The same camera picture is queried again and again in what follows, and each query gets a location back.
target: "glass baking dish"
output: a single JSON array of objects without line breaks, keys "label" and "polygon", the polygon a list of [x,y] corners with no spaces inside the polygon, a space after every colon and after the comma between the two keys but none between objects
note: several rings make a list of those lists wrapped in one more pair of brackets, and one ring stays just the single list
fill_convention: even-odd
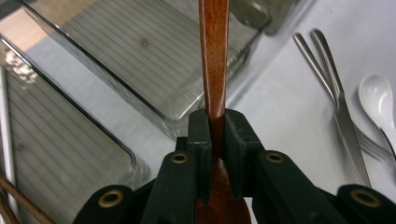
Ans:
[{"label": "glass baking dish", "polygon": [[[28,198],[57,223],[71,223],[100,188],[146,181],[146,165],[3,36],[0,52],[16,186]],[[19,218],[35,223],[23,209]]]},{"label": "glass baking dish", "polygon": [[[232,0],[227,78],[261,36],[281,40],[311,0]],[[43,29],[169,136],[203,104],[197,0],[22,1]],[[282,41],[268,48],[274,55]]]}]

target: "wooden spoon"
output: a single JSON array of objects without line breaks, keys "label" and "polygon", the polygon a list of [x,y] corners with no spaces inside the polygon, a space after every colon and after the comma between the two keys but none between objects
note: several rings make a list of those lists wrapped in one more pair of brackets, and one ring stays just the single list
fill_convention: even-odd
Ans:
[{"label": "wooden spoon", "polygon": [[197,223],[251,223],[245,200],[235,200],[221,159],[224,141],[229,0],[199,0],[205,111],[212,140],[211,198],[197,200]]}]

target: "white surface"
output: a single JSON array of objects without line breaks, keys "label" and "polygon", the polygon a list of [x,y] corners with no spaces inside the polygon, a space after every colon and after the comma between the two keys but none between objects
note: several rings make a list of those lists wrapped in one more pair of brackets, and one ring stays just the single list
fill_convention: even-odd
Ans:
[{"label": "white surface", "polygon": [[[382,145],[385,140],[364,114],[357,90],[369,74],[381,74],[396,87],[395,8],[394,1],[322,0],[296,27],[311,49],[313,28],[326,35],[351,117]],[[340,185],[357,183],[336,130],[331,98],[292,38],[270,66],[262,67],[265,47],[258,46],[243,71],[255,80],[233,108],[245,114],[266,148],[287,153],[317,186],[335,193]],[[364,156],[373,188],[396,202],[395,162]]]}]

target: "utensil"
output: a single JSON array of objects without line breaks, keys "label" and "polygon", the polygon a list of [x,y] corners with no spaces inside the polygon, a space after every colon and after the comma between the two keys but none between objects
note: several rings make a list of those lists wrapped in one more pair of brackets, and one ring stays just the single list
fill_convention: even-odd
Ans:
[{"label": "utensil", "polygon": [[197,223],[251,223],[245,200],[235,200],[223,154],[225,78],[227,69],[228,0],[200,0],[201,49],[204,71],[205,111],[212,140],[211,199],[197,200]]},{"label": "utensil", "polygon": [[387,160],[392,157],[392,153],[381,147],[379,144],[375,143],[370,137],[364,134],[358,127],[355,126],[356,135],[358,136],[359,145],[361,145],[361,150],[367,152],[373,158],[381,161]]},{"label": "utensil", "polygon": [[304,38],[300,34],[296,34],[293,36],[293,39],[314,73],[317,75],[317,77],[319,77],[321,83],[325,86],[330,96],[334,99],[336,105],[335,121],[337,123],[338,132],[340,133],[346,153],[352,160],[353,169],[355,170],[357,178],[361,184],[371,187],[370,178],[368,176],[364,159],[361,154],[361,147],[356,135],[354,123],[349,115],[344,90],[341,80],[337,74],[329,45],[327,44],[324,34],[320,30],[312,31],[311,37],[314,39],[322,60],[326,64],[331,78],[330,84],[328,83],[323,70],[318,65],[315,56],[304,41]]},{"label": "utensil", "polygon": [[389,81],[374,75],[364,78],[359,85],[359,99],[367,116],[384,134],[396,160],[396,128],[393,121],[393,94]]},{"label": "utensil", "polygon": [[[0,64],[0,126],[1,140],[4,153],[4,166],[7,179],[15,184],[14,152],[12,150],[11,129],[9,126],[8,98],[7,98],[7,79],[6,69]],[[13,212],[18,215],[17,202],[8,194],[9,205]]]}]

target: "metal utensil handle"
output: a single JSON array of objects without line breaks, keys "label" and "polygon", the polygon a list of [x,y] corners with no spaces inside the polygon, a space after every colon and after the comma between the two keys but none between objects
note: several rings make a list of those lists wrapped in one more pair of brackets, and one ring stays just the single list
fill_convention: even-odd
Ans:
[{"label": "metal utensil handle", "polygon": [[326,37],[320,30],[313,30],[311,32],[311,37],[315,41],[317,48],[320,51],[320,55],[323,61],[326,63],[326,66],[329,70],[329,75],[331,78],[332,85],[332,94],[334,96],[334,100],[338,107],[338,101],[340,98],[340,94],[344,95],[344,89],[341,85],[340,77],[338,76],[337,69],[335,68],[335,62],[332,58],[332,53],[330,51],[329,44],[326,41]]},{"label": "metal utensil handle", "polygon": [[[7,97],[7,79],[6,69],[0,65],[0,123],[1,123],[1,134],[4,150],[4,163],[7,179],[15,184],[15,170],[14,170],[14,153],[12,150],[11,141],[11,128],[9,124],[9,113],[8,113],[8,97]],[[13,197],[8,194],[9,205],[11,206],[15,216],[18,216],[17,202]]]},{"label": "metal utensil handle", "polygon": [[314,71],[315,75],[319,78],[320,82],[323,84],[324,88],[326,88],[327,92],[330,94],[332,99],[334,99],[334,95],[332,93],[332,86],[329,84],[329,80],[325,77],[323,70],[321,70],[318,61],[315,59],[314,54],[306,44],[303,36],[301,34],[295,34],[293,36],[294,42],[296,43],[297,47],[299,48],[300,52],[304,55],[306,61],[308,62],[309,66]]}]

